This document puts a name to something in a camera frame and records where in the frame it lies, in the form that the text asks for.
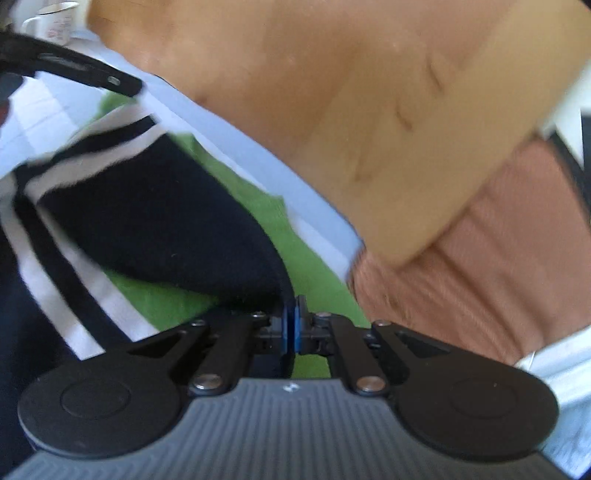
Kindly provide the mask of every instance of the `black cloth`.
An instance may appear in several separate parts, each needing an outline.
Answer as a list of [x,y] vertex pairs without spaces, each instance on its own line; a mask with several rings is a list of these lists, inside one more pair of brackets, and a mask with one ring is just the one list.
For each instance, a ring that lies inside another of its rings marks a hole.
[[269,237],[159,129],[139,115],[0,180],[0,476],[31,453],[17,419],[23,389],[64,361],[131,341],[47,218],[103,268],[257,309],[281,301],[293,311]]

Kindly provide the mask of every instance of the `garment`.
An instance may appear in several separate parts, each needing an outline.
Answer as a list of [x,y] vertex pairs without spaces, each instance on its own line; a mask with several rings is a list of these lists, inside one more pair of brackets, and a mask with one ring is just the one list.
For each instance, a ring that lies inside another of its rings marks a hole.
[[532,140],[399,268],[363,252],[350,287],[388,319],[513,364],[591,324],[591,233],[556,152]]
[[[109,97],[105,107],[118,103]],[[193,138],[173,139],[137,104],[2,178],[0,225],[0,475],[31,453],[16,415],[20,394],[64,361],[218,302],[259,310],[281,300],[290,312],[293,285],[312,308],[364,322],[346,287],[291,230],[280,199]]]

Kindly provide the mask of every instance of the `green cloth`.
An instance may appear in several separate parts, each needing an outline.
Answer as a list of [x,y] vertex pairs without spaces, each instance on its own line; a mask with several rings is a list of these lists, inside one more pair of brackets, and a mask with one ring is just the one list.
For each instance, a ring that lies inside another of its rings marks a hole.
[[[121,95],[106,95],[97,119],[130,101]],[[338,313],[349,317],[357,326],[369,326],[346,285],[294,233],[282,198],[268,195],[242,179],[213,158],[191,134],[171,137],[259,222],[281,255],[295,294],[306,295],[310,311]],[[182,323],[216,304],[216,299],[210,296],[133,280],[112,271],[107,273],[131,304],[159,330]],[[294,377],[326,376],[328,369],[323,358],[308,355],[296,359]]]

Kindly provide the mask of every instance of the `round black joint cover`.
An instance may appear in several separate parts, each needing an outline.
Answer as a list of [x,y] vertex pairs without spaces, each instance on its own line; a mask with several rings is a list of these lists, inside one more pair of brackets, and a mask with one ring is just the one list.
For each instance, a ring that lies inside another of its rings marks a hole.
[[396,403],[407,429],[436,450],[467,460],[508,461],[535,451],[558,418],[550,389],[498,362],[476,355],[462,360],[428,359],[417,375],[411,373]]
[[39,448],[60,456],[107,458],[161,437],[181,408],[156,359],[125,352],[72,362],[23,393],[18,415]]

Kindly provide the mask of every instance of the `wooden board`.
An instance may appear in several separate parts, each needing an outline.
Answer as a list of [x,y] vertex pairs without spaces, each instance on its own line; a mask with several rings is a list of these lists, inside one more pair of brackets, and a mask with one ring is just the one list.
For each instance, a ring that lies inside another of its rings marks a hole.
[[590,17],[578,0],[93,0],[89,24],[397,264],[549,113],[591,57]]

